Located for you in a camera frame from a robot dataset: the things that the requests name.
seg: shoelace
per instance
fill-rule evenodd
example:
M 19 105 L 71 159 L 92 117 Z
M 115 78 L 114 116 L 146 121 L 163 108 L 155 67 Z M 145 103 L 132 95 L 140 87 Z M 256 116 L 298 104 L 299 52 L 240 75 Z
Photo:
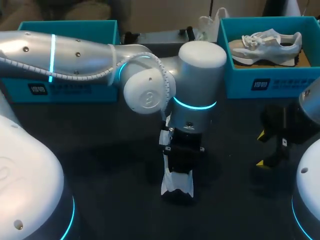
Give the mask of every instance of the shoelace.
M 243 45 L 246 46 L 247 48 L 250 46 L 257 46 L 257 45 L 264 45 L 265 42 L 263 41 L 263 39 L 261 37 L 257 37 L 256 35 L 259 34 L 260 32 L 256 32 L 254 34 L 252 34 L 251 36 L 246 35 L 246 36 L 242 36 L 242 42 Z

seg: blue light strip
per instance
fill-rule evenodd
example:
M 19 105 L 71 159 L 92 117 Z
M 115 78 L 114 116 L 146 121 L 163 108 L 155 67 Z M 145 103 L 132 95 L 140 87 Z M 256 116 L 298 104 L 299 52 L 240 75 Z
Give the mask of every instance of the blue light strip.
M 139 58 L 147 58 L 147 59 L 149 59 L 150 57 L 149 57 L 149 56 L 140 56 Z M 124 69 L 125 65 L 127 65 L 127 62 L 120 67 L 119 77 L 118 77 L 119 80 L 120 80 L 121 72 L 122 72 L 122 70 Z
M 70 230 L 70 228 L 71 228 L 71 226 L 72 226 L 72 223 L 73 223 L 73 221 L 74 221 L 75 211 L 76 211 L 76 204 L 75 204 L 75 199 L 74 199 L 74 197 L 72 197 L 72 201 L 73 201 L 72 217 L 71 217 L 71 220 L 70 220 L 70 223 L 69 223 L 68 228 L 66 229 L 64 235 L 62 236 L 62 238 L 61 238 L 60 240 L 64 240 L 64 239 L 66 238 L 66 236 L 68 235 L 69 230 Z
M 302 232 L 310 239 L 310 240 L 313 240 L 307 233 L 306 231 L 302 228 L 302 226 L 300 225 L 298 219 L 297 219 L 297 216 L 296 216 L 296 213 L 295 213 L 295 210 L 294 210 L 294 199 L 293 197 L 291 198 L 291 206 L 292 206 L 292 212 L 293 212 L 293 215 L 294 215 L 294 218 L 296 220 L 296 223 L 299 225 L 300 229 L 302 230 Z
M 215 102 L 214 104 L 211 104 L 209 106 L 190 106 L 187 104 L 184 104 L 183 102 L 180 102 L 178 99 L 176 99 L 175 97 L 173 98 L 178 104 L 180 104 L 181 106 L 188 108 L 188 109 L 193 109 L 193 110 L 206 110 L 206 109 L 210 109 L 212 107 L 214 107 L 217 102 Z
M 51 35 L 51 53 L 50 53 L 50 73 L 54 72 L 55 65 L 55 52 L 56 52 L 56 35 Z M 52 83 L 53 77 L 49 76 L 49 83 Z

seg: yellow tag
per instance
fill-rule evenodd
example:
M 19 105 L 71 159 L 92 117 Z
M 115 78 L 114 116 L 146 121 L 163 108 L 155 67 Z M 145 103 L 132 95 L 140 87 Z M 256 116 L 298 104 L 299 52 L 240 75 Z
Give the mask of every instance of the yellow tag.
M 262 169 L 270 169 L 270 167 L 264 165 L 264 161 L 263 161 L 263 160 L 261 160 L 260 162 L 258 162 L 258 163 L 256 164 L 256 166 L 258 166 L 259 168 L 262 168 Z
M 259 140 L 259 138 L 261 138 L 263 135 L 265 135 L 265 130 L 263 130 L 262 133 L 260 133 L 260 136 L 258 137 L 258 140 Z
M 256 165 L 257 165 L 257 166 L 263 166 L 263 165 L 264 165 L 264 161 L 263 161 L 263 160 L 261 160 L 261 161 L 260 161 L 260 162 L 258 162 Z

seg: shoe sole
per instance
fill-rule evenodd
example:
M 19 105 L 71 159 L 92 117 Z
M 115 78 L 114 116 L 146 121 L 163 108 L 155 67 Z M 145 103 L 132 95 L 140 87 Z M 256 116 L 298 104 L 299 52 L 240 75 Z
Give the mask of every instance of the shoe sole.
M 291 58 L 291 59 L 284 59 L 284 58 L 274 58 L 274 59 L 264 59 L 264 58 L 255 58 L 255 59 L 246 59 L 246 58 L 241 58 L 237 56 L 232 56 L 232 58 L 238 62 L 241 63 L 244 66 L 252 66 L 258 61 L 268 61 L 271 62 L 275 65 L 280 65 L 280 66 L 285 66 L 285 67 L 294 67 L 298 62 L 296 62 L 296 58 Z

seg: shoe box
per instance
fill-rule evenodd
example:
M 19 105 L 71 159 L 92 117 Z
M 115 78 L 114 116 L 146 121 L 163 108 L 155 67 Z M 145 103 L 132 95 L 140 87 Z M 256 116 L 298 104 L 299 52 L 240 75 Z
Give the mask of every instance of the shoe box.
M 229 42 L 270 29 L 284 35 L 302 34 L 302 49 L 295 66 L 264 61 L 251 66 L 234 63 Z M 298 97 L 320 77 L 320 25 L 312 16 L 223 18 L 217 44 L 227 53 L 224 81 L 230 99 Z

